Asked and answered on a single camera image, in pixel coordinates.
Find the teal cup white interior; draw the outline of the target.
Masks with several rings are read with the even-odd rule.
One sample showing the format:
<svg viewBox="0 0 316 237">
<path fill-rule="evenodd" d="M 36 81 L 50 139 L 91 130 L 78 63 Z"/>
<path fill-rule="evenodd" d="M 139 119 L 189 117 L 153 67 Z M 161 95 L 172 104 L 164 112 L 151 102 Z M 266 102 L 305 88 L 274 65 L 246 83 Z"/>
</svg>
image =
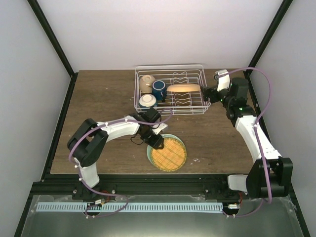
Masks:
<svg viewBox="0 0 316 237">
<path fill-rule="evenodd" d="M 152 94 L 144 94 L 139 99 L 139 106 L 141 108 L 150 108 L 157 105 L 157 99 Z"/>
</svg>

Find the dark blue mug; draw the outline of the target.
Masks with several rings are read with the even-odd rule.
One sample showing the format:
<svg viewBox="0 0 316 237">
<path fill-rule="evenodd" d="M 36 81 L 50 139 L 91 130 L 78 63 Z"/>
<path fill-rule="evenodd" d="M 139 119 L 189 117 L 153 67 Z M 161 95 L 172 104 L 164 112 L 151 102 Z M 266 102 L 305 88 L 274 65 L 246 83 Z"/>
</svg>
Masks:
<svg viewBox="0 0 316 237">
<path fill-rule="evenodd" d="M 166 93 L 166 84 L 161 80 L 156 80 L 152 84 L 152 94 L 155 96 L 157 101 L 165 102 L 167 93 Z"/>
</svg>

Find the large cream ceramic bowl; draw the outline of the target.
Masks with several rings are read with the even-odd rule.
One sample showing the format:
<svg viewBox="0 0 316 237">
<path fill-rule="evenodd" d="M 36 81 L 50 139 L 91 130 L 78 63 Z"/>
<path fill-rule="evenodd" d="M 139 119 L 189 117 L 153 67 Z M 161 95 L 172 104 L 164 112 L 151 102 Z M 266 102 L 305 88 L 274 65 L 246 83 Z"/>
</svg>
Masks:
<svg viewBox="0 0 316 237">
<path fill-rule="evenodd" d="M 152 93 L 152 85 L 156 81 L 152 75 L 143 75 L 139 79 L 139 89 L 143 93 Z"/>
</svg>

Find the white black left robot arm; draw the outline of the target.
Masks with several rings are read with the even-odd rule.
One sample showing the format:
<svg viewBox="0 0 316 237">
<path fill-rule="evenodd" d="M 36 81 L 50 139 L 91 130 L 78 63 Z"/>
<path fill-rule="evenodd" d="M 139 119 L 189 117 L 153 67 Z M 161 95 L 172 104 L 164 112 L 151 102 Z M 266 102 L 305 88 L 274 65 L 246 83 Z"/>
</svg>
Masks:
<svg viewBox="0 0 316 237">
<path fill-rule="evenodd" d="M 86 184 L 83 193 L 89 199 L 100 196 L 96 163 L 106 143 L 127 135 L 139 135 L 142 142 L 159 150 L 164 147 L 161 133 L 167 128 L 161 114 L 154 108 L 108 122 L 86 119 L 67 143 L 69 158 L 79 168 L 79 180 Z"/>
</svg>

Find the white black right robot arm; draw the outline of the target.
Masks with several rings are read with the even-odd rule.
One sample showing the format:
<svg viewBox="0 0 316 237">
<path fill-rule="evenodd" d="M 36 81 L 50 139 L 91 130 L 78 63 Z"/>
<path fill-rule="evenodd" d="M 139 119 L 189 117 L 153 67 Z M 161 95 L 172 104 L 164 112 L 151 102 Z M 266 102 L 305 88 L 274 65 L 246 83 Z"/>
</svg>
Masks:
<svg viewBox="0 0 316 237">
<path fill-rule="evenodd" d="M 247 175 L 229 175 L 219 187 L 223 198 L 232 198 L 242 191 L 250 198 L 278 198 L 289 193 L 293 163 L 273 147 L 263 132 L 258 116 L 247 103 L 249 84 L 243 78 L 233 78 L 224 84 L 200 88 L 204 101 L 220 102 L 227 118 L 244 139 L 254 164 Z"/>
</svg>

